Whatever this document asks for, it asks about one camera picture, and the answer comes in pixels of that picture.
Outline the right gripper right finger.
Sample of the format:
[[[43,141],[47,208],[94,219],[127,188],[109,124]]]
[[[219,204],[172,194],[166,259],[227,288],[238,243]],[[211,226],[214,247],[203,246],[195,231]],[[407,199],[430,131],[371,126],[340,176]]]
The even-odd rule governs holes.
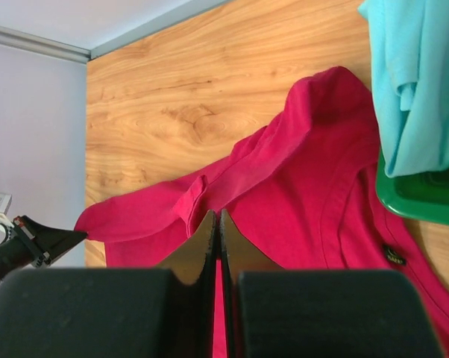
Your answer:
[[[239,276],[247,271],[282,271],[283,267],[266,256],[240,232],[226,209],[221,211],[219,235],[227,355],[243,357]]]

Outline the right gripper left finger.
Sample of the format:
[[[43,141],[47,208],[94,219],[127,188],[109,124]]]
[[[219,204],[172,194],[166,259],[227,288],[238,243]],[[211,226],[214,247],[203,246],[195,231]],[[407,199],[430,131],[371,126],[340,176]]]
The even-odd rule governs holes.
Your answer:
[[[162,357],[211,357],[216,285],[215,212],[157,267],[170,276],[160,338]]]

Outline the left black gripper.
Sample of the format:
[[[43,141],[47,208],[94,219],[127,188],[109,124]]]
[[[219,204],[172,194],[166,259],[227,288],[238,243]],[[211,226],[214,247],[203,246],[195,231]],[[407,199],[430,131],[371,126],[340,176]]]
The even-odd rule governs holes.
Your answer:
[[[54,264],[87,238],[86,232],[47,227],[27,216],[13,220],[11,233],[15,236],[0,243],[0,282],[10,272],[30,263],[34,268]]]

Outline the bright red t shirt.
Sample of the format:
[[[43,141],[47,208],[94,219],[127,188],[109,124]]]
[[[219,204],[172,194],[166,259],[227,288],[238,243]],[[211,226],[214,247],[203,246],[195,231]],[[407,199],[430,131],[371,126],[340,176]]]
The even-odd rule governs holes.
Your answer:
[[[286,269],[395,269],[430,314],[449,357],[449,291],[404,220],[379,201],[371,93],[337,66],[297,81],[283,111],[229,156],[181,178],[94,204],[75,227],[102,242],[109,267],[149,267],[227,210]]]

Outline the green plastic bin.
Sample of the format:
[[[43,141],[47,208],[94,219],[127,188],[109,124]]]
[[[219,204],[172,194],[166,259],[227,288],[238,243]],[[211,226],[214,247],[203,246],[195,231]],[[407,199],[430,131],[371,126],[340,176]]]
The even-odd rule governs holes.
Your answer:
[[[376,192],[390,212],[408,219],[449,226],[449,169],[389,178],[379,157]]]

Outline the light teal t shirt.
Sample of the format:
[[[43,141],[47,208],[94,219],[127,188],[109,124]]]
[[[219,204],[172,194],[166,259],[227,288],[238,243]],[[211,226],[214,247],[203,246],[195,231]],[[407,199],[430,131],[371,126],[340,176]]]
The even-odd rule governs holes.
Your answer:
[[[389,178],[449,168],[449,1],[364,1]]]

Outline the left aluminium corner post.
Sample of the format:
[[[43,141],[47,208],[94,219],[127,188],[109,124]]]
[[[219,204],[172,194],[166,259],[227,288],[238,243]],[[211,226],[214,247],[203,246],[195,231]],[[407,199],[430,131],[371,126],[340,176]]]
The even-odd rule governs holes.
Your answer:
[[[85,48],[2,26],[0,26],[0,45],[76,63],[87,63],[91,59],[91,51]]]

